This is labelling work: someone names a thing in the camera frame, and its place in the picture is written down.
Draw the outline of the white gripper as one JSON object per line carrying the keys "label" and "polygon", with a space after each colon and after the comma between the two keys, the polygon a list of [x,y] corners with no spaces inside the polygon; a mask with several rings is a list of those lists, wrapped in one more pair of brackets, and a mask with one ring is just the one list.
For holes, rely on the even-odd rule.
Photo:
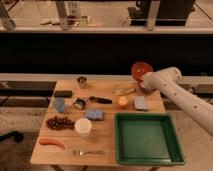
{"label": "white gripper", "polygon": [[142,76],[142,82],[146,88],[149,89],[156,89],[156,87],[153,85],[153,74],[152,73],[146,73]]}

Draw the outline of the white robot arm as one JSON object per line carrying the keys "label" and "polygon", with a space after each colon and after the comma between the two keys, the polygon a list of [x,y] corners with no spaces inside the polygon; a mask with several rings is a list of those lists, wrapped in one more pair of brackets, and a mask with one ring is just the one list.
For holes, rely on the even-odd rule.
{"label": "white robot arm", "polygon": [[177,81],[181,77],[178,68],[169,67],[140,76],[140,85],[146,91],[159,90],[213,136],[213,105],[180,87]]}

